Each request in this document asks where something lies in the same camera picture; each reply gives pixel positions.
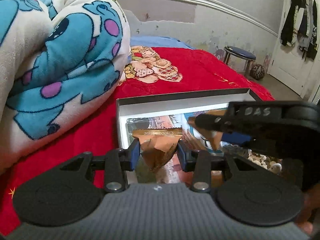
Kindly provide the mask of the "person's hand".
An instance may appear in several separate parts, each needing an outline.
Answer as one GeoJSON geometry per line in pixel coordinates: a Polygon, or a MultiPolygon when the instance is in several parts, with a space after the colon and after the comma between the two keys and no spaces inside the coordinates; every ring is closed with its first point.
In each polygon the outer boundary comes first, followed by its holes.
{"type": "Polygon", "coordinates": [[[313,224],[308,219],[311,217],[312,211],[319,208],[319,195],[319,184],[304,194],[304,207],[295,222],[300,229],[309,235],[313,231],[313,224]]]}

